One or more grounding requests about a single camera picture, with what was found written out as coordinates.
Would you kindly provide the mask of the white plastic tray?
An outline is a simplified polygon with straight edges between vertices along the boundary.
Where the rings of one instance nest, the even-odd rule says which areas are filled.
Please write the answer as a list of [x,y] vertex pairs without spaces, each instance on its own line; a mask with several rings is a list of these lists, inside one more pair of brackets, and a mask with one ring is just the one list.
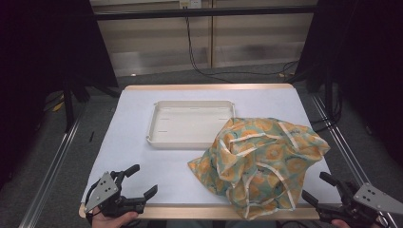
[[206,149],[234,117],[230,101],[159,101],[146,139],[159,149]]

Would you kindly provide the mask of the black metal stand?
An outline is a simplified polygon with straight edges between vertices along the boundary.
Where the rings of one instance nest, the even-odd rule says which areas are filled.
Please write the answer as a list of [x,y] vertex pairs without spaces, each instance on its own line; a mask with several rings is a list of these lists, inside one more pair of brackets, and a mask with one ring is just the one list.
[[92,79],[82,76],[66,76],[63,81],[63,95],[67,120],[66,132],[68,132],[75,123],[72,96],[75,96],[79,103],[87,103],[90,99],[90,95],[86,90],[88,86],[94,87],[112,98],[119,98],[121,96],[120,92],[112,90],[107,85],[102,85]]

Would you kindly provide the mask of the person's left hand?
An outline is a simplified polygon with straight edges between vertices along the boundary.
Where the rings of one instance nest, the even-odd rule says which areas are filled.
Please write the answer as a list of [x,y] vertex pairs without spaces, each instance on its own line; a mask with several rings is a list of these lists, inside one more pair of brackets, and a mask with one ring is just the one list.
[[92,218],[92,228],[122,228],[138,217],[136,212],[128,212],[117,218],[105,217],[102,213]]

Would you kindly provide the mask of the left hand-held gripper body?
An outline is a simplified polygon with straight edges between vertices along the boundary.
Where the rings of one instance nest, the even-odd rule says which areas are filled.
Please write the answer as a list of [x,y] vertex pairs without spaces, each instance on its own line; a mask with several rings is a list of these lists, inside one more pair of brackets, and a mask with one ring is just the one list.
[[121,195],[122,182],[130,176],[131,173],[126,171],[105,172],[88,190],[84,209],[86,215],[95,215],[95,208],[109,218],[118,218],[128,212],[142,214],[145,198],[128,199]]

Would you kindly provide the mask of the black curtain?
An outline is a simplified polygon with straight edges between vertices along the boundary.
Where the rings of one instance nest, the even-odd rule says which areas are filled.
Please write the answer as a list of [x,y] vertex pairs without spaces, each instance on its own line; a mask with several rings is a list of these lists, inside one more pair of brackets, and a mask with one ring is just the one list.
[[116,87],[90,0],[0,0],[0,189],[25,157],[46,97]]
[[403,0],[318,0],[296,79],[331,78],[403,167]]

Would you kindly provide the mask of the black horizontal bar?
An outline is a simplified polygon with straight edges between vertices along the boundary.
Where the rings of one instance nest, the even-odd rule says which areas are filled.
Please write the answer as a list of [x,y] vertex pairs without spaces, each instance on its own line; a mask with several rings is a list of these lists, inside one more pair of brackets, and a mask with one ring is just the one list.
[[133,20],[133,19],[161,19],[180,17],[209,17],[209,16],[238,16],[264,14],[298,14],[313,13],[317,6],[286,6],[286,7],[259,7],[259,8],[219,8],[219,9],[167,9],[148,11],[99,12],[92,18],[104,20]]

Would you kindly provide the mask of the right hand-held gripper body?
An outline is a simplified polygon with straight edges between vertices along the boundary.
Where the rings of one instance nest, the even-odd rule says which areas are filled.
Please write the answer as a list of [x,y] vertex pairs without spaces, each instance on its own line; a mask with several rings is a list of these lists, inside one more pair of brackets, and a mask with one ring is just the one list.
[[340,193],[341,205],[338,207],[317,204],[317,212],[321,221],[331,223],[335,219],[345,221],[351,228],[369,228],[373,224],[387,228],[390,221],[378,220],[380,213],[403,215],[403,202],[364,183],[359,188],[354,184],[339,181],[335,183]]

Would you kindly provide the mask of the aluminium floor rail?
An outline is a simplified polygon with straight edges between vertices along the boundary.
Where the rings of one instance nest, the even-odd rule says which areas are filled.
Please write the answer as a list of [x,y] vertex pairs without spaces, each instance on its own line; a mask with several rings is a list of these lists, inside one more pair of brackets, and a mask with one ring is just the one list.
[[345,137],[341,133],[337,123],[329,120],[329,116],[325,111],[325,105],[321,98],[317,94],[314,94],[312,95],[312,101],[320,115],[320,119],[325,124],[324,132],[327,132],[332,136],[332,140],[336,144],[339,154],[343,157],[349,170],[354,176],[354,181],[358,185],[371,184],[372,182],[364,172],[364,169],[356,158],[351,146],[347,143]]
[[85,112],[86,105],[80,107],[77,111],[77,117],[73,120],[69,130],[64,134],[64,137],[55,152],[52,163],[50,164],[48,171],[18,228],[35,228]]

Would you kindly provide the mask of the orange-print green fabric bag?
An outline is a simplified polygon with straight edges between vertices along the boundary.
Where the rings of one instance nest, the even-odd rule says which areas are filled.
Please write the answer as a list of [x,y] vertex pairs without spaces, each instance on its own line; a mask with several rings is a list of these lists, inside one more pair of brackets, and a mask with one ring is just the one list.
[[232,118],[188,167],[243,219],[293,211],[307,170],[329,144],[310,127],[274,118]]

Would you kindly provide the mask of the white wall socket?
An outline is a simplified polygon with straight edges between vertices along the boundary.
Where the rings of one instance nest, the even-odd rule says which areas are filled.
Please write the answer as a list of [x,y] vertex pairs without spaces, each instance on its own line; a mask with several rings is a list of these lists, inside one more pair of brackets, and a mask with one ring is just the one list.
[[200,9],[202,0],[179,0],[181,9]]

